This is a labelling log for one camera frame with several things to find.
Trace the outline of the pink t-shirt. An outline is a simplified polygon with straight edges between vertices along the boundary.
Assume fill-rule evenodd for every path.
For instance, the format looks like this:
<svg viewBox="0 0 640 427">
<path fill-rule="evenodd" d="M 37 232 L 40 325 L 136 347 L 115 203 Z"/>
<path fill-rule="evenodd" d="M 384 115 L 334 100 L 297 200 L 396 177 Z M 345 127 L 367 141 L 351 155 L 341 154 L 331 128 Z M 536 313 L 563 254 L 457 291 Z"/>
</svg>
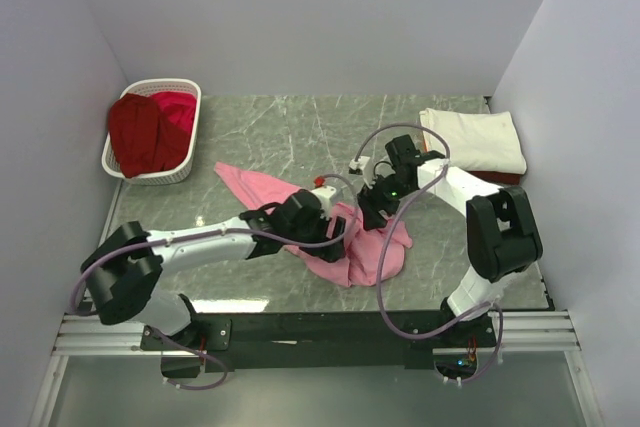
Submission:
<svg viewBox="0 0 640 427">
<path fill-rule="evenodd" d="M 233 195 L 250 210 L 271 202 L 282 202 L 300 189 L 295 184 L 268 174 L 243 170 L 222 162 L 216 163 L 214 170 Z M 344 239 L 346 256 L 343 259 L 328 263 L 303 252 L 297 246 L 288 246 L 286 250 L 301 258 L 311 272 L 336 285 L 373 286 L 376 283 L 378 260 L 387 230 L 383 228 L 365 231 L 362 215 L 356 213 L 353 206 L 343 202 L 334 206 L 333 213 L 347 221 L 357 219 L 354 229 Z M 412 244 L 405 224 L 399 223 L 386 252 L 382 269 L 384 280 L 401 272 L 405 251 L 411 248 Z"/>
</svg>

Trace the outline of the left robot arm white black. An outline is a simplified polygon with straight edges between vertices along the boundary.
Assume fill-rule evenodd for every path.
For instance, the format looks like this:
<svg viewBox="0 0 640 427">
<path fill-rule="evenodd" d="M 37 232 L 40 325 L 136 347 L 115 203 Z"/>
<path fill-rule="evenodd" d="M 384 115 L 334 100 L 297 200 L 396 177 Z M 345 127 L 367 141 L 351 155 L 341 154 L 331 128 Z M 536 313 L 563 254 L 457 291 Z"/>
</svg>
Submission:
<svg viewBox="0 0 640 427">
<path fill-rule="evenodd" d="M 346 255 L 344 238 L 352 224 L 333 213 L 336 196 L 333 187 L 300 189 L 282 202 L 183 230 L 152 231 L 139 222 L 123 224 L 81 267 L 94 314 L 106 326 L 137 321 L 179 338 L 192 330 L 196 311 L 185 295 L 159 287 L 164 273 L 270 256 L 285 246 L 337 262 Z"/>
</svg>

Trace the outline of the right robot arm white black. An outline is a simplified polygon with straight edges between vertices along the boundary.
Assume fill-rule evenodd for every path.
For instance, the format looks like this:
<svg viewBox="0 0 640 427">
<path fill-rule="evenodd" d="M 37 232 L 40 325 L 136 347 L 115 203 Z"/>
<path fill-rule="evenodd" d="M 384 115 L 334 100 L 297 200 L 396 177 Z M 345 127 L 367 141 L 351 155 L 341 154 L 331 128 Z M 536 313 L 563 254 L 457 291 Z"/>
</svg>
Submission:
<svg viewBox="0 0 640 427">
<path fill-rule="evenodd" d="M 419 195 L 431 192 L 464 216 L 470 266 L 444 300 L 445 310 L 467 321 L 483 315 L 506 287 L 543 254 L 528 196 L 519 186 L 501 187 L 451 164 L 447 151 L 424 152 L 403 135 L 386 144 L 392 173 L 376 172 L 361 154 L 349 172 L 363 177 L 358 206 L 367 231 L 386 227 L 379 265 L 386 260 L 401 217 Z"/>
</svg>

